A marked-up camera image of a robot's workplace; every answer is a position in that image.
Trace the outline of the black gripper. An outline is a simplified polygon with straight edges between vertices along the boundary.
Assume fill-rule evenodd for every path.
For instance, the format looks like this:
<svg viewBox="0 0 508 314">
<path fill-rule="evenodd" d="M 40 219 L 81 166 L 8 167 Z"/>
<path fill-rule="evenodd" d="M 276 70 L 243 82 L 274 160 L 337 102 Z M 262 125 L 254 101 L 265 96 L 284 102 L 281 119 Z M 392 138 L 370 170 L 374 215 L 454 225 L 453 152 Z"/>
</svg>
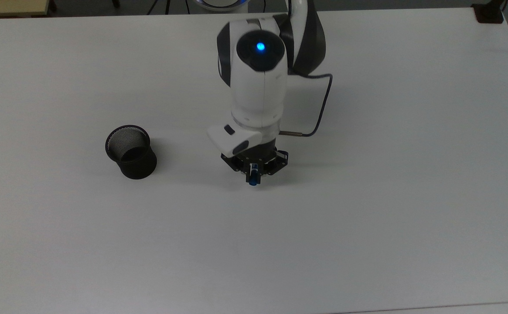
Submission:
<svg viewBox="0 0 508 314">
<path fill-rule="evenodd" d="M 288 152 L 276 149 L 275 142 L 256 145 L 233 157 L 221 154 L 221 159 L 231 169 L 245 175 L 246 183 L 250 183 L 254 175 L 274 175 L 288 164 L 288 158 Z"/>
</svg>

